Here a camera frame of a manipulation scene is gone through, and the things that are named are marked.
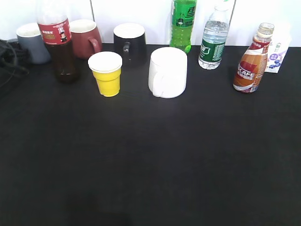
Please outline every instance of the black mug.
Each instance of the black mug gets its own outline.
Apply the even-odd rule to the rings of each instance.
[[[146,62],[145,29],[139,24],[120,24],[114,29],[114,51],[122,56],[124,66]]]

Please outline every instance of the red mug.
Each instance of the red mug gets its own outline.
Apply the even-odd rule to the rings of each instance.
[[[85,19],[72,21],[70,30],[73,52],[76,57],[89,59],[93,54],[102,50],[102,40],[94,21]]]

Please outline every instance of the yellow cup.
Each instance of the yellow cup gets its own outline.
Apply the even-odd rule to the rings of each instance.
[[[100,94],[113,97],[120,91],[122,58],[117,53],[100,52],[91,56],[88,65],[96,79]]]

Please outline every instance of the green bottle label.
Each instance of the green bottle label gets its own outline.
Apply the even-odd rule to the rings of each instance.
[[[212,44],[206,42],[204,39],[201,45],[200,57],[207,62],[218,62],[222,58],[222,53],[225,48],[225,42],[219,44]]]
[[[193,25],[194,15],[196,13],[196,2],[183,4],[174,2],[173,25],[178,27],[190,27]]]

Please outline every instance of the green bottle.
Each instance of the green bottle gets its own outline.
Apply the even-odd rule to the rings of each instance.
[[[171,47],[189,53],[197,0],[173,0]]]

